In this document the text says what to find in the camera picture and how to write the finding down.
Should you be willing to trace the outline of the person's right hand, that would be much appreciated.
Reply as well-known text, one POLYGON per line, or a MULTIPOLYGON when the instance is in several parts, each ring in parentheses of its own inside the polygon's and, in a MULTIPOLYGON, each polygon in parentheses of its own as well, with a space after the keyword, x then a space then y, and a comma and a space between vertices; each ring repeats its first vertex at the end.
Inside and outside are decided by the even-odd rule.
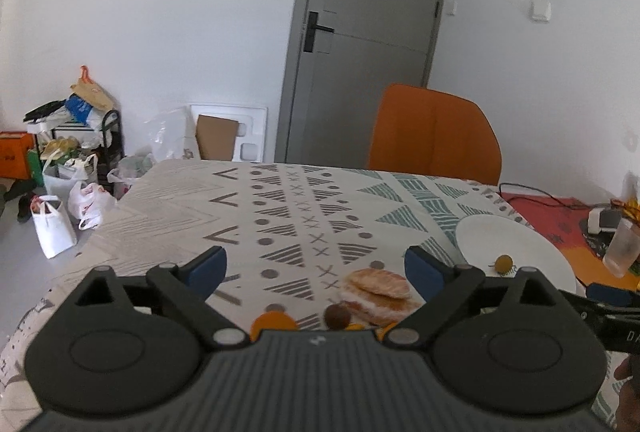
POLYGON ((630 355, 614 371, 617 381, 624 381, 618 394, 618 406, 615 413, 616 430, 620 432, 638 432, 640 428, 639 395, 632 386, 636 376, 632 373, 631 363, 637 355, 630 355))

